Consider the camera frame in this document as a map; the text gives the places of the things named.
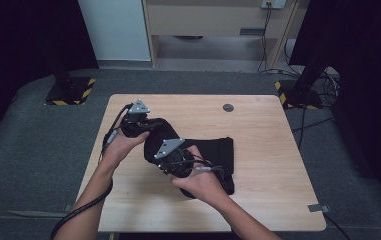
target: wall outlet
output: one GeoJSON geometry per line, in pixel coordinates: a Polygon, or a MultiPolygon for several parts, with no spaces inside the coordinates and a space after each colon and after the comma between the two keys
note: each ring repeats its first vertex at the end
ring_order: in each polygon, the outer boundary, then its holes
{"type": "Polygon", "coordinates": [[[262,0],[261,8],[268,8],[267,3],[271,3],[273,9],[283,9],[286,5],[286,0],[262,0]]]}

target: wooden table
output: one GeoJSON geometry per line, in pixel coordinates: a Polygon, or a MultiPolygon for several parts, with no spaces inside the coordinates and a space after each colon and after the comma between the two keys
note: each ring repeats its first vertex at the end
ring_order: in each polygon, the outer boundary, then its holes
{"type": "MultiPolygon", "coordinates": [[[[180,137],[234,139],[235,193],[231,197],[273,231],[321,231],[317,204],[294,137],[276,96],[113,95],[97,135],[79,195],[94,172],[104,134],[125,104],[141,99],[149,118],[164,118],[180,137]],[[223,110],[232,104],[234,111],[223,110]]],[[[120,164],[102,213],[101,232],[230,231],[207,204],[185,197],[143,157],[143,144],[120,164]]]]}

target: white cabinet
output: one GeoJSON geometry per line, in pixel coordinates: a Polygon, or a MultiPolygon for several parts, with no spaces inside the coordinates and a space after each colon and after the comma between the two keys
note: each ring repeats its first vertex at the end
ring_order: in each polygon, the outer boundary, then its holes
{"type": "Polygon", "coordinates": [[[141,1],[78,2],[97,60],[151,61],[141,1]]]}

